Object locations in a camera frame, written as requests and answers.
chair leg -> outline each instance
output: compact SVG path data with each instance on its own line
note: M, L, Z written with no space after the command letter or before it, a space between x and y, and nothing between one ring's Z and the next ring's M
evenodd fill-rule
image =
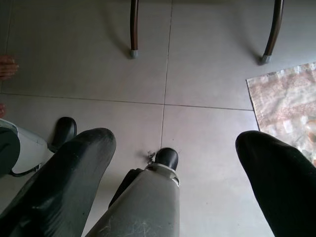
M263 64L269 63L271 60L272 51L276 44L277 36L281 27L283 4L284 4L284 0L275 0L275 7L273 11L273 20L272 20L270 36L269 36L269 40L266 46L265 53L262 56Z
M138 21L138 0L131 0L130 6L130 44L131 56L138 56L138 36L137 36L137 21Z

leg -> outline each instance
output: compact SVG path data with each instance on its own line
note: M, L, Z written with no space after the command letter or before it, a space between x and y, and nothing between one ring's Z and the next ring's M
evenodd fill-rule
M316 168L296 148L258 131L239 135L236 150L274 235L314 236Z
M138 21L138 0L131 0L130 6L130 44L131 56L137 58L138 56L138 36L137 23Z
M115 148L105 128L65 143L1 214L1 236L81 236Z
M269 40L266 46L264 55L262 56L262 63L269 63L272 56L273 48L276 44L278 32L281 27L282 14L283 14L283 3L284 0L275 0L275 8L273 11L273 20L270 31Z

gray tiled floor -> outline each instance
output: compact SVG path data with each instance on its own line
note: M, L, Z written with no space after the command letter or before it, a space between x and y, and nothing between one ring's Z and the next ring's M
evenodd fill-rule
M49 140L72 116L79 131L103 126L117 138L84 233L126 172L171 146L182 237L272 236L234 149L240 132L257 129L245 79L316 61L316 2L286 1L273 60L258 66L273 0L140 1L136 60L128 0L14 0L9 19L11 1L0 3L0 53L20 68L2 85L5 119ZM26 179L0 180L0 211Z

patterned rug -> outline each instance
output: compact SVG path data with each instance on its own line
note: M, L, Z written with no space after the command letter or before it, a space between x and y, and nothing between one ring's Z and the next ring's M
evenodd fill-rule
M259 129L316 166L316 62L247 80Z

